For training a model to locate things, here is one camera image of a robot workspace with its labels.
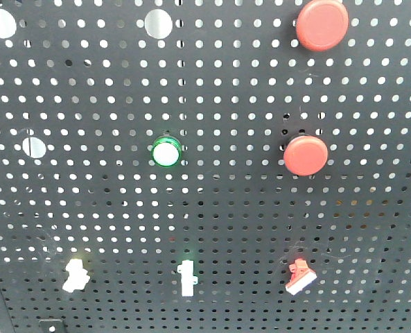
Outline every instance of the red push button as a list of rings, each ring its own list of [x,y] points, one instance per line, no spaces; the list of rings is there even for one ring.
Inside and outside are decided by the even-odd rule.
[[[326,51],[347,34],[349,13],[338,0],[312,0],[297,18],[297,38],[311,51]]]
[[[317,137],[303,136],[290,141],[283,159],[286,167],[298,176],[309,176],[324,167],[329,158],[325,143]]]

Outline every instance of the circular cutout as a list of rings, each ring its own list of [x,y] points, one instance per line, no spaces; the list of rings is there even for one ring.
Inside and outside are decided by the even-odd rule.
[[[297,18],[297,37],[311,51],[326,51],[338,45],[347,34],[349,14],[337,0],[312,0]]]
[[[173,30],[171,16],[162,9],[153,9],[145,17],[145,30],[149,36],[162,40]]]
[[[290,141],[283,155],[288,170],[298,176],[310,176],[327,163],[329,150],[317,137],[301,136]]]
[[[171,167],[179,162],[182,154],[180,142],[174,137],[160,137],[152,145],[152,158],[161,167]]]
[[[36,137],[27,137],[22,142],[22,149],[31,158],[41,158],[46,153],[45,143]]]
[[[0,38],[12,37],[17,30],[15,18],[6,10],[0,9]]]

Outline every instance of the red and white clip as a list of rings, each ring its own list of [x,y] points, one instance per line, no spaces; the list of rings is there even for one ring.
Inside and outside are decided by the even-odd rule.
[[[286,291],[292,295],[296,295],[302,291],[302,289],[317,278],[314,270],[308,267],[304,259],[296,259],[295,263],[291,264],[289,268],[292,275],[291,280],[286,284]]]

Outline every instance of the white clip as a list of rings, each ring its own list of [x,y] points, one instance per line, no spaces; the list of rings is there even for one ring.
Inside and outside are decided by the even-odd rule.
[[[194,295],[193,286],[198,284],[198,277],[193,275],[192,260],[183,260],[182,265],[177,266],[177,272],[181,275],[182,296],[191,297]]]
[[[89,281],[88,271],[83,268],[83,261],[81,259],[71,259],[65,267],[69,273],[68,280],[64,283],[62,289],[68,293],[73,293],[75,290],[85,289]]]

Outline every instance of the green light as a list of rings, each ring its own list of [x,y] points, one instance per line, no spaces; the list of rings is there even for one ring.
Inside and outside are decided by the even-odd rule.
[[[157,165],[171,167],[180,161],[182,146],[174,137],[159,137],[152,144],[151,156]]]

